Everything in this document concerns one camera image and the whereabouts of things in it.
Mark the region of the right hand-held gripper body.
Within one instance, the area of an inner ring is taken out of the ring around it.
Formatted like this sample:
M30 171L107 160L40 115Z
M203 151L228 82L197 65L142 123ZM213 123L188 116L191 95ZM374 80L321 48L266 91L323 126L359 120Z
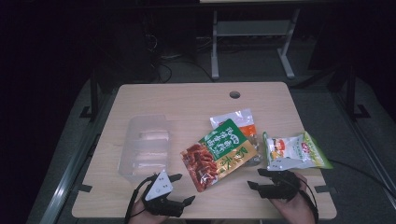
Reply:
M300 189L300 180L291 172L291 168L295 168L302 162L289 158L278 158L271 161L266 168L273 173L272 177L268 177L272 185L260 185L258 192L262 198L266 199L283 199L291 200Z

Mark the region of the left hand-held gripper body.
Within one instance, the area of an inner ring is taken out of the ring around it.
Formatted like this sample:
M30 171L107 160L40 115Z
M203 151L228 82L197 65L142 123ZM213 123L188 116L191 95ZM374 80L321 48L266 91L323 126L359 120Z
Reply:
M167 199L167 196L173 191L172 183L168 174L161 171L154 176L153 181L145 189L142 202L145 209L152 215L167 217L182 215L184 204Z

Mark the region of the clear plastic container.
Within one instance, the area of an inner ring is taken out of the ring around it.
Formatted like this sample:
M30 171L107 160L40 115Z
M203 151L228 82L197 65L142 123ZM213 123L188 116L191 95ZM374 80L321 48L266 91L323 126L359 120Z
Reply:
M141 115L130 119L119 174L134 183L166 170L170 150L169 122L165 115Z

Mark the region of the green and red snack packet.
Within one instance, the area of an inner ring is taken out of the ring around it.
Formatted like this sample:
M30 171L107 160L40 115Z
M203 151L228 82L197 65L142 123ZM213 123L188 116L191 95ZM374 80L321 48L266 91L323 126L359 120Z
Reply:
M225 120L180 153L198 192L203 192L258 154L239 127Z

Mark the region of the white and orange snack packet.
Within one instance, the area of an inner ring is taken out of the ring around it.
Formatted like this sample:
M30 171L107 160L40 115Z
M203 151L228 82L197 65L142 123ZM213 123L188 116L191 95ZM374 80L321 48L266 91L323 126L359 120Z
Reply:
M249 108L228 114L218 115L210 119L213 129L218 128L224 121L231 119L234 124L240 129L247 140L257 151L257 155L245 163L246 166L256 166L262 162L262 153L260 152L260 144L258 142L258 135L254 119Z

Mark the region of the person's right hand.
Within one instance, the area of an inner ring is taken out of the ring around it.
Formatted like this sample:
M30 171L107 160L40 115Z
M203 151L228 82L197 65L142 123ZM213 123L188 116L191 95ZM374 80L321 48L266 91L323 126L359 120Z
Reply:
M307 179L296 173L300 179L300 191L288 202L278 199L270 199L270 203L278 210L279 214L285 218L289 224L316 224L316 219L311 203L307 200L306 182Z

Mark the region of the person's left hand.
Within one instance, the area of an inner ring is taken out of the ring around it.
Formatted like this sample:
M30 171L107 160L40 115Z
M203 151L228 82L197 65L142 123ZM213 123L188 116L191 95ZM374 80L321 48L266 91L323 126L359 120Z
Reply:
M134 203L131 209L131 215L128 216L128 224L162 224L167 220L166 216L154 216L145 210L141 200Z

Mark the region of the white and green snack packet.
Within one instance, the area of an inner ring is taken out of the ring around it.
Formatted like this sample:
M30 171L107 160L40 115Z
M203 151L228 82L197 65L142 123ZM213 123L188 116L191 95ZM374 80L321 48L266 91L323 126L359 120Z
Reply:
M268 171L332 169L331 163L308 132L290 137L274 137L263 133L262 138Z

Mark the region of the black metal stand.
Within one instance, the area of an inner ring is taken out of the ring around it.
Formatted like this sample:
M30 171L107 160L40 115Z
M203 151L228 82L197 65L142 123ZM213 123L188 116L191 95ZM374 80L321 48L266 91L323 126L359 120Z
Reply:
M356 93L356 75L352 65L347 68L346 77L346 113L348 116L356 121L357 119L368 119L370 114L364 105L355 104Z
M91 104L89 106L84 106L79 116L93 122L95 121L99 110L98 81L95 70L92 70L90 75L90 99Z

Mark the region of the grey metal floor rail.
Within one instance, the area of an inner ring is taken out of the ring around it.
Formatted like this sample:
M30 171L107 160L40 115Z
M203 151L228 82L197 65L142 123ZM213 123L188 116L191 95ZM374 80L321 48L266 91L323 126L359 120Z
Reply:
M93 119L80 117L85 108L90 111L91 96L82 91L75 101L26 224L56 224L105 126L115 94L99 93L98 97Z

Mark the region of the white metal desk frame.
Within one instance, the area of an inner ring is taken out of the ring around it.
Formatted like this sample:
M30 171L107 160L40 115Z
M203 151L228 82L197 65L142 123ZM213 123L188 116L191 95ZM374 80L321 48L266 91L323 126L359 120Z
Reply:
M218 60L218 38L225 36L270 36L280 35L285 37L282 48L277 50L278 58L281 61L286 77L294 79L295 75L291 68L287 53L290 42L299 18L300 9L293 11L289 20L275 21L220 21L218 12L213 12L212 22L212 51L211 51L211 77L219 79Z

